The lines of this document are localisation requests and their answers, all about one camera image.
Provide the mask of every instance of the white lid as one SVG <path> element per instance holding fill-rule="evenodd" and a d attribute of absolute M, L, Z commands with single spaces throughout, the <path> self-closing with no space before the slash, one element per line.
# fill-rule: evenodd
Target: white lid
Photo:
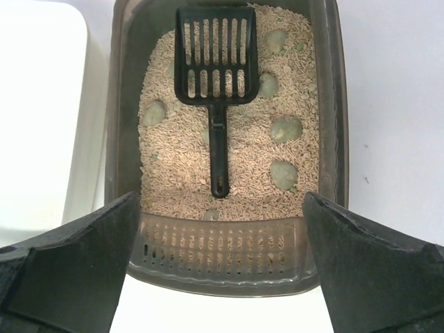
<path fill-rule="evenodd" d="M 1 237 L 62 222 L 87 27 L 63 3 L 1 2 L 0 40 Z"/>

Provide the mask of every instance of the black handle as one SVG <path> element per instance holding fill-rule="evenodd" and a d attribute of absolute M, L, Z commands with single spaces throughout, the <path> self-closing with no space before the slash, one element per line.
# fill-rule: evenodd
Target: black handle
<path fill-rule="evenodd" d="M 210 137 L 211 193 L 225 198 L 230 191 L 228 183 L 227 110 L 225 106 L 208 107 L 208 134 Z"/>

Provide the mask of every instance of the litter box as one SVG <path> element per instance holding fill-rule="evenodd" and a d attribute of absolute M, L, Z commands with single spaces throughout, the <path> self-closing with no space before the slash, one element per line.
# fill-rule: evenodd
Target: litter box
<path fill-rule="evenodd" d="M 259 0 L 307 17 L 313 29 L 322 196 L 348 206 L 348 113 L 339 16 L 334 0 Z M 176 8 L 244 6 L 235 0 L 117 0 L 114 7 L 105 201 L 140 193 L 137 126 L 148 59 L 174 29 Z M 282 296 L 318 286 L 303 218 L 222 222 L 142 214 L 128 274 L 180 291 L 217 296 Z"/>

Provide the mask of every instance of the hole in scoop handle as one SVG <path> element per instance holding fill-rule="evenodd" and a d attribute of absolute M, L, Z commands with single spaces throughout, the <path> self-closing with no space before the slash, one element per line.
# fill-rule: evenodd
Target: hole in scoop handle
<path fill-rule="evenodd" d="M 208 107 L 208 134 L 210 139 L 211 193 L 225 198 L 230 191 L 228 182 L 227 109 L 225 106 Z"/>

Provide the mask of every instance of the black litter scoop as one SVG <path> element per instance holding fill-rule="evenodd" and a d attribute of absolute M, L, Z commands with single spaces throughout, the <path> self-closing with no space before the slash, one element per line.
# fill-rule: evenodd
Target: black litter scoop
<path fill-rule="evenodd" d="M 211 192 L 225 198 L 230 191 L 227 107 L 250 103 L 259 91 L 254 9 L 178 8 L 174 56 L 177 98 L 208 107 Z"/>

